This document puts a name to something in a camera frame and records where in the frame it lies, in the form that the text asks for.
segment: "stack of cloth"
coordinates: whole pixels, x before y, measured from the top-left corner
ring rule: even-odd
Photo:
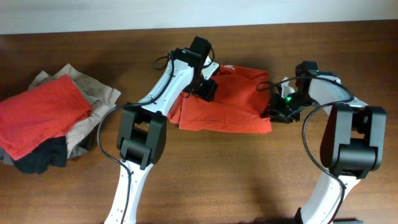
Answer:
[[[211,130],[226,133],[271,132],[270,118],[263,117],[269,103],[269,91],[257,91],[268,81],[264,70],[222,65],[212,77],[218,88],[214,100],[180,95],[167,115],[180,129]]]
[[[0,161],[24,173],[87,153],[81,142],[112,108],[120,92],[66,65],[41,72],[29,90],[0,102]]]

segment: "red fabric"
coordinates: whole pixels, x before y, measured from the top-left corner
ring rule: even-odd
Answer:
[[[0,102],[0,146],[18,160],[89,117],[90,105],[69,76]]]
[[[269,91],[257,91],[259,82],[268,81],[263,70],[222,65],[212,77],[218,84],[214,101],[179,96],[168,114],[180,129],[202,129],[226,133],[268,133],[269,118],[261,114],[269,102]]]

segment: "wooden table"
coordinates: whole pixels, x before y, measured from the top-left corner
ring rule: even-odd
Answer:
[[[54,74],[70,63],[117,88],[122,93],[118,104],[135,102],[162,74],[152,61],[188,47],[196,35],[210,40],[217,62],[266,69],[272,81],[294,76],[302,60],[316,60],[359,99],[388,113],[381,168],[353,189],[338,217],[397,223],[397,28],[398,21],[368,21],[2,35],[0,99],[26,90],[41,70]],[[102,135],[104,148],[114,156],[119,119],[120,113],[110,118]],[[317,114],[307,130],[316,156],[326,120],[325,113]],[[269,134],[226,134],[181,131],[169,124],[165,151],[142,193],[138,221],[238,223],[293,217],[320,175],[303,149],[301,126],[273,124]],[[0,223],[102,223],[119,170],[97,147],[43,175],[0,165]]]

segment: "pile of clothes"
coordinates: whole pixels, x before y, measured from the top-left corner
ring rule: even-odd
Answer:
[[[28,91],[0,102],[0,161],[23,173],[65,167],[88,152],[82,145],[119,96],[71,65],[41,72]]]

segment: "crumpled red cloth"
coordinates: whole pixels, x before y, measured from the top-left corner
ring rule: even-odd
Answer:
[[[89,117],[90,105],[69,76],[0,102],[0,146],[15,161]]]
[[[259,82],[268,81],[266,71],[222,65],[212,79],[218,84],[214,100],[179,96],[167,115],[171,123],[192,131],[268,133],[272,130],[270,118],[261,117],[269,102],[269,91],[256,90]]]

